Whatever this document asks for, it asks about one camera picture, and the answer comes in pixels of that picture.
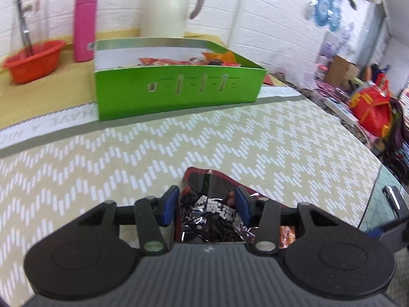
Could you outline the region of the red shopping bag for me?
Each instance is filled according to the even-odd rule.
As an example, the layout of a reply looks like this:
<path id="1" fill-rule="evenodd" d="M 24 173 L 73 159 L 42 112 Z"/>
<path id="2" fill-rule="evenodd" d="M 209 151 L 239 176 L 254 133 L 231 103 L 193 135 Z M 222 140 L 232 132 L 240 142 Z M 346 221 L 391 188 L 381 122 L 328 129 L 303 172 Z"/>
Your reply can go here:
<path id="1" fill-rule="evenodd" d="M 384 139 L 392 127 L 392 106 L 387 75 L 379 73 L 377 81 L 357 91 L 348 105 L 360 125 L 375 137 Z"/>

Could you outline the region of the dark foil snack packet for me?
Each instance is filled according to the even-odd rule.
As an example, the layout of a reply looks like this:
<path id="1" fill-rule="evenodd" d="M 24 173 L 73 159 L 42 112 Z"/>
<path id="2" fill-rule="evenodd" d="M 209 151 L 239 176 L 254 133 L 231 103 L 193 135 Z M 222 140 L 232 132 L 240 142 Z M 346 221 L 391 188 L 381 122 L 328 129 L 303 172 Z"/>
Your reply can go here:
<path id="1" fill-rule="evenodd" d="M 234 191 L 244 187 L 256 198 L 265 197 L 224 173 L 190 167 L 179 197 L 180 240 L 184 243 L 249 243 L 257 227 L 246 227 L 238 214 Z"/>

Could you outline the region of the red nut mix packet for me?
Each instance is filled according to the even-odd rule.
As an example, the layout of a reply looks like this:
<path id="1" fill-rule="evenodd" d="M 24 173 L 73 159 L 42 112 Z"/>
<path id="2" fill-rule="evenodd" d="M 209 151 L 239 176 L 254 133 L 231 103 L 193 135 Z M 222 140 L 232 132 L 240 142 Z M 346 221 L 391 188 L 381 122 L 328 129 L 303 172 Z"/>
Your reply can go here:
<path id="1" fill-rule="evenodd" d="M 186 60 L 172 60 L 165 58 L 139 58 L 141 64 L 147 66 L 168 66 L 168 65 L 192 65 L 190 61 Z"/>

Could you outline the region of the blue round wall decoration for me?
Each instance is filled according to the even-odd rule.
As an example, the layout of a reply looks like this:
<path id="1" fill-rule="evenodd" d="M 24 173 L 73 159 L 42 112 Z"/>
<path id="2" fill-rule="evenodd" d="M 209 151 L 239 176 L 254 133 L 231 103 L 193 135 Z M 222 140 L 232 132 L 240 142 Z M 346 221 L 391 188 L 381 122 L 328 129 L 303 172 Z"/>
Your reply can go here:
<path id="1" fill-rule="evenodd" d="M 342 21 L 343 0 L 311 0 L 310 16 L 315 25 L 328 27 L 331 32 L 337 32 Z"/>

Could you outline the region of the cream thermos jug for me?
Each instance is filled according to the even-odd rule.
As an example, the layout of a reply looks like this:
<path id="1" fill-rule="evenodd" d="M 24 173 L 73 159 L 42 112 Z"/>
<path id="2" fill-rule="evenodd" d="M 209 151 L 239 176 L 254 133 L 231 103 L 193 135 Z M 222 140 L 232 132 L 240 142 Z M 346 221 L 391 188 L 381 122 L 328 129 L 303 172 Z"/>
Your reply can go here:
<path id="1" fill-rule="evenodd" d="M 197 0 L 189 10 L 189 0 L 144 0 L 141 37 L 183 38 L 187 21 L 195 19 L 205 0 Z"/>

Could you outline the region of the red plastic basket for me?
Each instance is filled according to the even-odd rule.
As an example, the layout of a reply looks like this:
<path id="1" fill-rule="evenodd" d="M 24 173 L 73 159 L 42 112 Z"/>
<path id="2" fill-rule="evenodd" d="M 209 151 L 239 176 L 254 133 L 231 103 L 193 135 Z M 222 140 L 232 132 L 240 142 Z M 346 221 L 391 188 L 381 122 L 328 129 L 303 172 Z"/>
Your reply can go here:
<path id="1" fill-rule="evenodd" d="M 8 70 L 16 85 L 24 85 L 54 72 L 60 63 L 60 54 L 66 46 L 64 40 L 49 40 L 32 46 L 34 54 L 27 56 L 21 49 L 6 58 L 2 67 Z"/>

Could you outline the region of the black straw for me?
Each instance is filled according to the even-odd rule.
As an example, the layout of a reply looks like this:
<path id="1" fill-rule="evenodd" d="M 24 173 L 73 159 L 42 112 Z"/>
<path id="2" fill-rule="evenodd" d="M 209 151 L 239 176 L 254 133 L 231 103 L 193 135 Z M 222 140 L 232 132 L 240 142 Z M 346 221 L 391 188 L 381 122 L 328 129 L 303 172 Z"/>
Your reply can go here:
<path id="1" fill-rule="evenodd" d="M 27 57 L 33 56 L 34 51 L 30 41 L 29 28 L 24 17 L 22 0 L 17 0 L 17 15 L 19 20 L 19 31 L 21 35 L 21 42 L 24 46 L 24 51 Z"/>

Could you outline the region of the pink thermos bottle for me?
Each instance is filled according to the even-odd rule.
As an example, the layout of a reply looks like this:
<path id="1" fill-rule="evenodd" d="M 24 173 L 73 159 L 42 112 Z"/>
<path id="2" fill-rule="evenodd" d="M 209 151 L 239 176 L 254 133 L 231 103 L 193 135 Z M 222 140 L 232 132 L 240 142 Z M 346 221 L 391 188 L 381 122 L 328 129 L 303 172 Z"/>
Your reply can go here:
<path id="1" fill-rule="evenodd" d="M 75 0 L 73 13 L 73 57 L 75 62 L 94 58 L 98 0 Z"/>

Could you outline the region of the brown cardboard box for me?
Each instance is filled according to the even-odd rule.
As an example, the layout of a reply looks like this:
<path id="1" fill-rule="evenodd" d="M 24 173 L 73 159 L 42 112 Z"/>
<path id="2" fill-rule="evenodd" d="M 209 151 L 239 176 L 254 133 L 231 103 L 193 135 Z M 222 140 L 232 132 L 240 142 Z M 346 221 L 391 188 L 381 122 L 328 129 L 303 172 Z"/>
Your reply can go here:
<path id="1" fill-rule="evenodd" d="M 359 68 L 340 56 L 335 56 L 324 77 L 324 82 L 332 87 L 350 90 L 351 82 L 359 74 Z"/>

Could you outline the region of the orange snack packet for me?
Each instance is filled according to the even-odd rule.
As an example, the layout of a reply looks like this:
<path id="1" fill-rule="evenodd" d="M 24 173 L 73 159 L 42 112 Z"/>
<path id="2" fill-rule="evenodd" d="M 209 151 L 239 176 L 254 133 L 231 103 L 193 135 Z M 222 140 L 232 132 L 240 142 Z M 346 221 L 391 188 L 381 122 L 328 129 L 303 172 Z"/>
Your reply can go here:
<path id="1" fill-rule="evenodd" d="M 216 65 L 222 67 L 240 67 L 235 54 L 231 51 L 226 53 L 202 52 L 204 61 L 207 65 Z"/>

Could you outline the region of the green cardboard box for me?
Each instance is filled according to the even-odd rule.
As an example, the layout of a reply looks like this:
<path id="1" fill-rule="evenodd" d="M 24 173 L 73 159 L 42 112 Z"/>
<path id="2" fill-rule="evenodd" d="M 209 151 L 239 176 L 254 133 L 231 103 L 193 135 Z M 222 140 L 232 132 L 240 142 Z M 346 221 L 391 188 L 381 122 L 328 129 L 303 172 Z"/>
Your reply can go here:
<path id="1" fill-rule="evenodd" d="M 177 109 L 253 103 L 266 70 L 236 54 L 240 67 L 207 65 L 202 52 L 228 49 L 207 40 L 131 37 L 99 40 L 94 79 L 100 120 Z M 190 61 L 192 65 L 143 66 L 139 58 Z"/>

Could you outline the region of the yellow tablecloth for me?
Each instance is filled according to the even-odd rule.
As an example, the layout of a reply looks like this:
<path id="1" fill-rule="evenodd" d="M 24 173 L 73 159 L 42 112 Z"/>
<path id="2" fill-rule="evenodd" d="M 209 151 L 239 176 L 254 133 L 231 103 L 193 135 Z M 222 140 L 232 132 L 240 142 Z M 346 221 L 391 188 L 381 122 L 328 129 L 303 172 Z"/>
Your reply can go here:
<path id="1" fill-rule="evenodd" d="M 269 96 L 261 85 L 257 99 Z M 96 120 L 100 118 L 94 58 L 76 63 L 63 48 L 54 72 L 24 85 L 16 85 L 7 71 L 1 72 L 2 148 Z"/>

